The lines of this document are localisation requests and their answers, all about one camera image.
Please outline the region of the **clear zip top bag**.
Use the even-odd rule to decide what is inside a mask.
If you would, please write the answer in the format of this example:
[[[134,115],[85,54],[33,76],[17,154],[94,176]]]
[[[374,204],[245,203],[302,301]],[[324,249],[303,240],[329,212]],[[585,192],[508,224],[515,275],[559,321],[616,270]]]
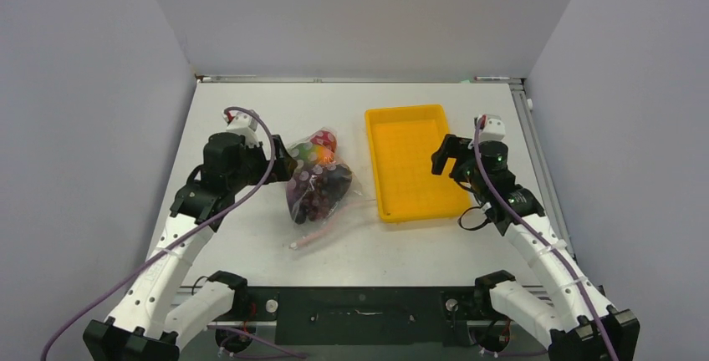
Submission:
[[[294,226],[303,235],[291,242],[301,250],[323,239],[339,226],[349,212],[375,203],[365,194],[352,168],[338,153],[336,133],[327,128],[292,143],[288,154],[295,168],[286,185],[286,202]]]

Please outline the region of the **yellow plastic tray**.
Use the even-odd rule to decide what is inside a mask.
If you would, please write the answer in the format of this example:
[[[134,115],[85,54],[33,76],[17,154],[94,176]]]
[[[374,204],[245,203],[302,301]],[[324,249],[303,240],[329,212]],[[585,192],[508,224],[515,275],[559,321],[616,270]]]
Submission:
[[[450,218],[472,205],[454,181],[431,172],[431,156],[449,133],[441,105],[368,109],[365,124],[382,221]]]

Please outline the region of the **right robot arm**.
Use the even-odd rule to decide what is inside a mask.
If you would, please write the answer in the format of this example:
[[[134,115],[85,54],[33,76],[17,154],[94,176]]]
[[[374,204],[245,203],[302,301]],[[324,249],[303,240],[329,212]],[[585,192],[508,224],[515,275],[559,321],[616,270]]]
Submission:
[[[474,310],[485,318],[514,321],[551,360],[633,359],[639,320],[629,309],[619,310],[581,271],[542,203],[509,170],[508,147],[448,134],[431,157],[432,173],[441,175],[449,160],[455,161],[451,179],[473,194],[548,297],[539,299],[501,270],[476,279]]]

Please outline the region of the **red tomato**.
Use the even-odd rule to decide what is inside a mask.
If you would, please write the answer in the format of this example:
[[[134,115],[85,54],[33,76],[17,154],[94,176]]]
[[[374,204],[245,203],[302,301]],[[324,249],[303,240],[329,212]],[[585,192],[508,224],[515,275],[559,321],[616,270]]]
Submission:
[[[332,152],[335,152],[338,146],[336,135],[330,130],[317,130],[309,141],[314,145],[323,146]]]

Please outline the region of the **dark red grape bunch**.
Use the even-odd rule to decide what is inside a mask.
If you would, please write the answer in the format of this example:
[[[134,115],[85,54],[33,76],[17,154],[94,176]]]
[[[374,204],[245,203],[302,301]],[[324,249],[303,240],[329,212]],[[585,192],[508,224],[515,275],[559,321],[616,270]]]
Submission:
[[[323,175],[290,181],[287,203],[290,216],[297,225],[323,220],[344,198],[351,180]]]

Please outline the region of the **orange pumpkin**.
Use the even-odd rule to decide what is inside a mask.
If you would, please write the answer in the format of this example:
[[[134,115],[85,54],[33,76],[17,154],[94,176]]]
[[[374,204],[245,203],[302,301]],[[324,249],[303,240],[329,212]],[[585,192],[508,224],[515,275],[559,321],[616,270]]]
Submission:
[[[309,159],[316,165],[327,165],[335,162],[334,152],[326,146],[315,145]]]

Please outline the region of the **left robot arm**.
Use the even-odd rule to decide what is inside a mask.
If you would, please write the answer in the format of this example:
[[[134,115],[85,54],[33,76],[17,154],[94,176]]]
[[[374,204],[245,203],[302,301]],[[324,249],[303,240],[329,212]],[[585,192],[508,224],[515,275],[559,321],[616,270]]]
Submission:
[[[104,321],[91,321],[83,340],[94,360],[177,360],[181,348],[214,318],[244,316],[246,280],[230,272],[209,277],[206,294],[171,308],[186,274],[229,211],[244,203],[237,194],[285,182],[296,162],[281,137],[268,137],[270,152],[254,133],[222,132],[205,143],[203,162],[175,194],[160,238],[130,288]]]

